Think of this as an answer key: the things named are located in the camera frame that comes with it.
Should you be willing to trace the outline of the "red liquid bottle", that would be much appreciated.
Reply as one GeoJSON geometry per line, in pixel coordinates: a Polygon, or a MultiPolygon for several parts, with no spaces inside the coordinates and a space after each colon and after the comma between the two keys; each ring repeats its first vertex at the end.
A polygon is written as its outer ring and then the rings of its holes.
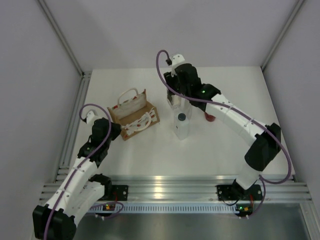
{"type": "Polygon", "coordinates": [[[216,119],[215,116],[208,114],[207,112],[204,113],[204,117],[208,122],[214,122],[216,119]]]}

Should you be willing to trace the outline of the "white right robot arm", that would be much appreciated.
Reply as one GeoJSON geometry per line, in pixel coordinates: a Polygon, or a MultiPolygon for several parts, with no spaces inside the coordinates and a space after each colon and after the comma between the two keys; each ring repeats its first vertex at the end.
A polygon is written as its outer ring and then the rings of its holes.
{"type": "Polygon", "coordinates": [[[280,126],[264,124],[242,112],[218,88],[202,83],[197,69],[190,63],[182,63],[174,71],[159,75],[168,94],[182,97],[204,113],[213,115],[249,146],[244,155],[245,164],[229,189],[237,198],[245,199],[261,173],[282,149],[280,126]]]}

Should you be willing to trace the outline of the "clear bottle black cap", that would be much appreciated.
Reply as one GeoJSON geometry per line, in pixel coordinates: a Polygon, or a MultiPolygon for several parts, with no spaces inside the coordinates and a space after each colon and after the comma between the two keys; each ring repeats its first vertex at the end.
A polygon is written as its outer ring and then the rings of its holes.
{"type": "Polygon", "coordinates": [[[173,111],[176,110],[182,110],[183,109],[183,102],[182,98],[171,91],[167,90],[167,95],[166,95],[167,102],[170,106],[170,108],[173,111]]]}

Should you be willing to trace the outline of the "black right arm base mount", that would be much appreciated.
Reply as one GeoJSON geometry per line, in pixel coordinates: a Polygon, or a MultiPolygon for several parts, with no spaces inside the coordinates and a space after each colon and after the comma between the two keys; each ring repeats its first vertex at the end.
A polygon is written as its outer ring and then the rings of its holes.
{"type": "Polygon", "coordinates": [[[248,189],[243,189],[236,184],[220,184],[216,186],[219,201],[250,201],[253,197],[254,201],[261,201],[263,191],[261,186],[254,184],[248,189]]]}

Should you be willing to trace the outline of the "burlap watermelon canvas bag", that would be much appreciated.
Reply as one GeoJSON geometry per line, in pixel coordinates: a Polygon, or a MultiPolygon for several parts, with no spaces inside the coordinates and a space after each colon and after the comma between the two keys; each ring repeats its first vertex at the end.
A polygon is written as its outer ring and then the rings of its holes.
{"type": "Polygon", "coordinates": [[[117,98],[116,105],[107,110],[114,123],[121,126],[121,137],[124,141],[160,122],[156,106],[147,100],[147,91],[133,87],[117,98]]]}

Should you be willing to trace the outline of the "white lotion bottle black cap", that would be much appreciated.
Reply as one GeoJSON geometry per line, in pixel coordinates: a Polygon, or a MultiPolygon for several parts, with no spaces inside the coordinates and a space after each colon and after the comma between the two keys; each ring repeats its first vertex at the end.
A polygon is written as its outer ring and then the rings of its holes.
{"type": "Polygon", "coordinates": [[[180,109],[174,111],[173,130],[179,140],[184,140],[189,136],[190,121],[180,109]]]}

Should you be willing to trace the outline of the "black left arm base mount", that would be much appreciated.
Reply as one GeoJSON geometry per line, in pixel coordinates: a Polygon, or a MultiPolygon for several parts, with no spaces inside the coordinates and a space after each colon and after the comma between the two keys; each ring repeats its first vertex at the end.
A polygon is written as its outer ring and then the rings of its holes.
{"type": "Polygon", "coordinates": [[[129,186],[128,185],[113,185],[111,188],[111,193],[109,196],[109,200],[111,201],[127,201],[129,194],[129,186]]]}

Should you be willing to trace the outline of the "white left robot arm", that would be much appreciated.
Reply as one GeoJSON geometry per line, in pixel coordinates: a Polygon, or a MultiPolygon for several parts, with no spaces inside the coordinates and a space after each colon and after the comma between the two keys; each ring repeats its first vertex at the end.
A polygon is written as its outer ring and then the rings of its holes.
{"type": "Polygon", "coordinates": [[[33,210],[35,238],[71,240],[94,203],[115,198],[111,178],[98,173],[98,168],[121,131],[120,124],[104,117],[93,122],[91,135],[80,148],[63,183],[44,205],[37,205],[33,210]]]}

